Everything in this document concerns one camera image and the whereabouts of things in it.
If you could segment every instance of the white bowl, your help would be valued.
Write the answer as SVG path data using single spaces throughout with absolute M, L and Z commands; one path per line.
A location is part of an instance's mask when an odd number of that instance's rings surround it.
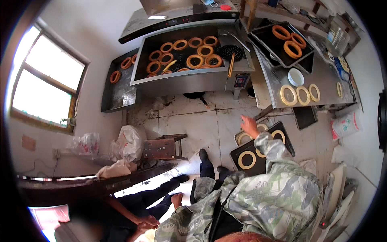
M 288 72 L 288 79 L 290 83 L 295 87 L 302 86 L 305 81 L 302 73 L 296 68 L 290 69 L 290 71 Z

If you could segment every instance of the power cord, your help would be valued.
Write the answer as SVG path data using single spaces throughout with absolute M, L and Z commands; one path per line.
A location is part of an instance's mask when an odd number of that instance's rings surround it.
M 35 159 L 35 160 L 34 160 L 34 168 L 33 168 L 33 169 L 27 170 L 27 171 L 24 171 L 24 172 L 18 172 L 18 173 L 21 174 L 21 175 L 26 175 L 27 172 L 32 172 L 32 171 L 34 171 L 34 170 L 35 170 L 35 164 L 36 164 L 37 161 L 40 161 L 45 167 L 48 167 L 48 168 L 50 168 L 50 169 L 54 169 L 53 174 L 52 174 L 52 177 L 55 176 L 55 170 L 56 170 L 56 168 L 58 167 L 58 161 L 59 161 L 59 158 L 57 158 L 57 161 L 56 161 L 54 167 L 51 167 L 51 166 L 46 165 L 46 163 L 44 163 L 44 162 L 43 162 L 41 159 L 39 159 L 39 158 L 38 158 L 38 159 Z M 38 176 L 39 174 L 43 174 L 43 175 L 45 175 L 46 177 L 49 177 L 48 175 L 46 175 L 44 172 L 41 172 L 41 171 L 38 171 L 38 173 L 36 174 L 36 176 Z

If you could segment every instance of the person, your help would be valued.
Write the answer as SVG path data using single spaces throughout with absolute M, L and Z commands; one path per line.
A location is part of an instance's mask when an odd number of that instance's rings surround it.
M 322 188 L 303 170 L 281 140 L 259 133 L 242 116 L 242 129 L 266 155 L 266 173 L 247 177 L 213 165 L 200 150 L 200 177 L 193 182 L 191 205 L 181 206 L 156 230 L 155 242 L 309 241 L 322 218 Z
M 55 230 L 55 238 L 58 242 L 135 241 L 146 230 L 157 228 L 160 224 L 158 220 L 172 203 L 175 209 L 181 206 L 183 193 L 168 193 L 188 180 L 187 175 L 181 175 L 154 190 L 118 198 L 108 196 L 103 199 L 87 199 L 69 206 L 70 222 L 60 223 L 61 226 Z M 164 199 L 159 204 L 147 209 L 162 197 Z M 71 240 L 73 236 L 83 239 Z

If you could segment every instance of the person in black pants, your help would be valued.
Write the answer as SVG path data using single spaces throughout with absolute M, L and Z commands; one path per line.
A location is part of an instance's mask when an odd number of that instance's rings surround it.
M 209 160 L 208 154 L 205 151 L 205 149 L 201 149 L 199 151 L 199 157 L 201 160 L 200 177 L 209 177 L 215 180 L 214 166 Z M 213 191 L 218 190 L 222 186 L 226 177 L 234 173 L 233 171 L 230 171 L 223 166 L 218 166 L 216 170 L 219 172 L 219 179 L 215 181 L 214 188 L 212 189 Z M 195 188 L 196 188 L 196 180 L 194 180 L 192 183 L 192 190 L 191 190 L 191 197 L 190 197 L 191 204 L 196 203 L 196 200 L 194 198 Z M 240 232 L 242 231 L 242 229 L 243 229 L 243 224 L 241 224 L 230 214 L 226 213 L 222 209 L 222 204 L 218 199 L 215 204 L 214 221 L 211 225 L 211 230 L 210 230 L 210 238 L 213 238 L 212 241 L 233 232 Z
M 188 176 L 181 175 L 154 190 L 118 198 L 108 196 L 104 199 L 84 200 L 69 206 L 69 215 L 71 220 L 82 221 L 95 240 L 135 241 L 146 230 L 157 228 L 160 224 L 158 220 L 168 211 L 172 203 L 175 208 L 181 206 L 183 194 L 168 195 L 168 193 L 188 180 Z M 159 204 L 147 209 L 164 196 L 165 198 Z M 65 234 L 60 227 L 57 230 L 55 230 L 55 237 Z M 57 241 L 66 241 L 64 238 L 58 239 Z

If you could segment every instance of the person in camouflage jacket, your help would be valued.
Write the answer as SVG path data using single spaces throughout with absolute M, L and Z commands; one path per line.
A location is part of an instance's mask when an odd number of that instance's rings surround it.
M 293 161 L 281 140 L 273 140 L 267 132 L 260 134 L 253 119 L 242 119 L 241 127 L 256 137 L 254 146 L 266 155 L 266 173 L 252 177 L 232 173 L 219 189 L 211 189 L 216 184 L 213 178 L 197 177 L 192 192 L 197 202 L 178 207 L 161 223 L 155 242 L 210 241 L 210 230 L 217 223 L 214 208 L 218 200 L 243 229 L 217 242 L 311 239 L 322 218 L 322 188 L 316 176 Z

